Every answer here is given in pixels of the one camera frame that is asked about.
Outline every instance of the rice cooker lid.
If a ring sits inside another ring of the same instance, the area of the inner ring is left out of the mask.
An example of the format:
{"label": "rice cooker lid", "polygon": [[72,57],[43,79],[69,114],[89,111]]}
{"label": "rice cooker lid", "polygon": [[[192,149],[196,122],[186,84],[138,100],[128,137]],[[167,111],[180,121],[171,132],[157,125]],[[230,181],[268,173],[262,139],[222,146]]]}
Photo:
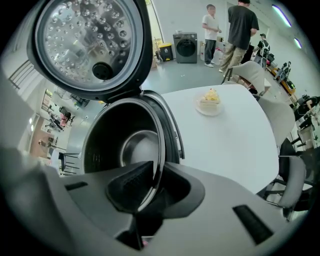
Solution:
{"label": "rice cooker lid", "polygon": [[72,94],[107,103],[137,95],[152,64],[144,1],[50,0],[38,9],[28,56]]}

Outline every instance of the inner pot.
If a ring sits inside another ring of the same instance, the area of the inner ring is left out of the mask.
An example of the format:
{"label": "inner pot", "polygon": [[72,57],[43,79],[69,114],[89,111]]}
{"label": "inner pot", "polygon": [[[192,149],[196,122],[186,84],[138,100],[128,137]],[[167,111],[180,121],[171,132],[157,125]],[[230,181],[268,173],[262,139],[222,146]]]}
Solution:
{"label": "inner pot", "polygon": [[95,118],[82,149],[85,173],[106,171],[153,161],[153,172],[162,171],[165,140],[159,118],[144,101],[121,99]]}

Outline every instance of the fluorescent light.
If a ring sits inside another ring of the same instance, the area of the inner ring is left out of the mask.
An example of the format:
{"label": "fluorescent light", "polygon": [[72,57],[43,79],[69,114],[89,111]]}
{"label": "fluorescent light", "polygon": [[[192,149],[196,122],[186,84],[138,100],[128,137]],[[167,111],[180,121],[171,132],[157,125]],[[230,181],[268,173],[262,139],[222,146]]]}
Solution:
{"label": "fluorescent light", "polygon": [[277,14],[279,14],[279,16],[281,17],[281,19],[283,20],[283,22],[291,28],[291,24],[290,21],[288,20],[288,18],[286,17],[286,15],[284,14],[284,12],[276,5],[272,5],[273,9],[276,11]]}
{"label": "fluorescent light", "polygon": [[296,43],[296,46],[298,46],[300,49],[302,48],[302,45],[300,43],[300,41],[298,39],[294,39],[295,43]]}

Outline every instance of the white table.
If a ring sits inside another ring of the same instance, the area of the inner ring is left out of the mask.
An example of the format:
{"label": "white table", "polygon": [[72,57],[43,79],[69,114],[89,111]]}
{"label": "white table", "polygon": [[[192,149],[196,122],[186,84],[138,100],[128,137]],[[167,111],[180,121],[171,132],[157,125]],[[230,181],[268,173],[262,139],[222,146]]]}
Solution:
{"label": "white table", "polygon": [[[214,88],[224,105],[218,116],[199,113],[193,98]],[[278,151],[269,121],[242,85],[216,85],[162,95],[181,133],[182,165],[238,182],[257,193],[279,172]]]}

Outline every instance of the washing machine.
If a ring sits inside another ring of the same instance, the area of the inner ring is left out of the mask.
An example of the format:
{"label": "washing machine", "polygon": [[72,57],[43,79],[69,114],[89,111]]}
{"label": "washing machine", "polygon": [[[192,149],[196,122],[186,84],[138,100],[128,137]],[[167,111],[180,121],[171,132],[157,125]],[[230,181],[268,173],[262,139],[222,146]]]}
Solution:
{"label": "washing machine", "polygon": [[195,32],[173,34],[177,63],[197,63],[198,37]]}

